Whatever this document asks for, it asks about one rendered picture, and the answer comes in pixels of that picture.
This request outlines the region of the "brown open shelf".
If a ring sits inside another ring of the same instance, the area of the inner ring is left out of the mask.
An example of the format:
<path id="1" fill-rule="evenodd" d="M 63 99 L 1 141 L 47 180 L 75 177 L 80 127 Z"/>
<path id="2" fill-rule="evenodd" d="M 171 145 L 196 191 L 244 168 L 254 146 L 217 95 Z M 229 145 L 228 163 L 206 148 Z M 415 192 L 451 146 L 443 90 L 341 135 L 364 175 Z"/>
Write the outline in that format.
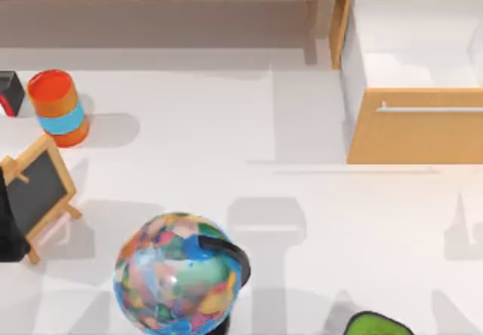
<path id="1" fill-rule="evenodd" d="M 0 48 L 301 48 L 314 63 L 334 0 L 0 0 Z"/>

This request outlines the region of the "pale wooden drawer front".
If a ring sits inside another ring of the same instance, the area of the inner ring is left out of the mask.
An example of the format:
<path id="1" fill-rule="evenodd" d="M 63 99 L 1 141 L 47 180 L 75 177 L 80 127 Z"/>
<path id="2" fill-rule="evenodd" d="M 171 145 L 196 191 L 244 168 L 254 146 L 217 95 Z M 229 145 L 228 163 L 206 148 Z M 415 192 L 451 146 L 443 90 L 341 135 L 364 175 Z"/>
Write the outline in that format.
<path id="1" fill-rule="evenodd" d="M 368 88 L 350 164 L 483 164 L 483 113 L 376 112 L 388 106 L 483 107 L 483 88 Z"/>

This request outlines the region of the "black and red stapler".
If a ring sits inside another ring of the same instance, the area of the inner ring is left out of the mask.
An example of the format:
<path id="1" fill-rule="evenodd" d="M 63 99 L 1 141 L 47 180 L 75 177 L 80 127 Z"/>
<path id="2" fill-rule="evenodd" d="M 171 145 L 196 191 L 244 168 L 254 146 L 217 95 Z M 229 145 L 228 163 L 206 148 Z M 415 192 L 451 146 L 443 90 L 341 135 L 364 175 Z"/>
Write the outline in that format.
<path id="1" fill-rule="evenodd" d="M 0 71 L 0 106 L 8 117 L 17 117 L 25 91 L 15 71 Z"/>

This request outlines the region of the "orange and blue cup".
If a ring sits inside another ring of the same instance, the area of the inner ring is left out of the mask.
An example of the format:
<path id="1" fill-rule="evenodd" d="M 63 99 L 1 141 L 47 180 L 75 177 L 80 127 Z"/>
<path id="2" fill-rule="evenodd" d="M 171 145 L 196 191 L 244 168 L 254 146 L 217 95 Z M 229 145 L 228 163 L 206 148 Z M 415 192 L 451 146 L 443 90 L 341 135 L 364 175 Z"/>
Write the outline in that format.
<path id="1" fill-rule="evenodd" d="M 88 135 L 89 121 L 72 76 L 60 69 L 36 73 L 27 93 L 42 130 L 59 147 L 80 144 Z"/>

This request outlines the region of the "black globe stand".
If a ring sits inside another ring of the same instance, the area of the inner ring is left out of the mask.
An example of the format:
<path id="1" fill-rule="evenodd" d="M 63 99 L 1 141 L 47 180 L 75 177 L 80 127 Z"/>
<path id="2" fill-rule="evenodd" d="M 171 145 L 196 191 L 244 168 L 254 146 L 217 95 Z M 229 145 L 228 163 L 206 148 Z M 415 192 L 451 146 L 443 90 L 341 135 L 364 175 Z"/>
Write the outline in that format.
<path id="1" fill-rule="evenodd" d="M 198 245 L 202 250 L 208 250 L 224 254 L 233 259 L 240 269 L 239 288 L 243 288 L 247 284 L 249 278 L 251 277 L 251 265 L 248 259 L 248 255 L 240 247 L 233 244 L 231 241 L 206 235 L 200 235 L 198 237 Z M 229 326 L 230 312 L 228 312 L 228 315 L 219 325 L 217 325 L 206 335 L 227 335 L 229 332 Z"/>

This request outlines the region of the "green and black object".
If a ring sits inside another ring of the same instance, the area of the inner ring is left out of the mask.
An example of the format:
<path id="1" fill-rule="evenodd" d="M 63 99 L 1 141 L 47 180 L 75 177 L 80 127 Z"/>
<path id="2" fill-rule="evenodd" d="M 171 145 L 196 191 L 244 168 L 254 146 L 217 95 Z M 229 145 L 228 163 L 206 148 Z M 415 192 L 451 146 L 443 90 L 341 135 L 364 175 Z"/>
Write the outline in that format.
<path id="1" fill-rule="evenodd" d="M 343 335 L 414 335 L 412 330 L 377 312 L 357 312 L 348 321 Z"/>

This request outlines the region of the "wooden framed blackboard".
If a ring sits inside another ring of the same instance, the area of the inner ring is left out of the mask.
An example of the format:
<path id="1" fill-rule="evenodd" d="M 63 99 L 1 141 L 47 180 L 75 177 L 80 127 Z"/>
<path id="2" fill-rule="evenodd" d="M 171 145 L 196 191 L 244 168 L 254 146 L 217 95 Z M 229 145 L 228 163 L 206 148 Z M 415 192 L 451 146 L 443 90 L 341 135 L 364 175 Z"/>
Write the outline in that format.
<path id="1" fill-rule="evenodd" d="M 76 187 L 53 138 L 44 134 L 17 158 L 0 161 L 8 199 L 17 228 L 31 244 L 48 224 L 62 214 L 82 217 L 70 201 Z"/>

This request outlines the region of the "white open drawer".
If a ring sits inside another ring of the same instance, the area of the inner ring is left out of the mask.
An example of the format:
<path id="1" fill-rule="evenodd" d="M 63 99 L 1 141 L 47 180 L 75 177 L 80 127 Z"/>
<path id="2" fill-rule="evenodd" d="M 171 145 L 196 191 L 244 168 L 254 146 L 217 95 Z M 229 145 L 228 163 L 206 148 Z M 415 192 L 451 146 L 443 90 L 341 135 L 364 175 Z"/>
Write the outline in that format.
<path id="1" fill-rule="evenodd" d="M 483 0 L 354 0 L 340 75 L 348 136 L 368 88 L 477 88 L 483 98 Z"/>

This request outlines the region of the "colourful globe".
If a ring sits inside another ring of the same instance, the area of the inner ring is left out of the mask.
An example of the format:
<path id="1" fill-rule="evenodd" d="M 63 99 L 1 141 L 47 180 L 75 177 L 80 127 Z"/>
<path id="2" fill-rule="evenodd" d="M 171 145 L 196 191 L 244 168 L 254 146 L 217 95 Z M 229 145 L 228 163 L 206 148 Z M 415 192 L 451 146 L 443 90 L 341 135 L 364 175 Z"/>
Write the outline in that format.
<path id="1" fill-rule="evenodd" d="M 174 212 L 152 218 L 122 246 L 115 298 L 142 335 L 206 335 L 231 314 L 240 269 L 227 255 L 202 250 L 200 235 L 231 241 L 209 219 Z"/>

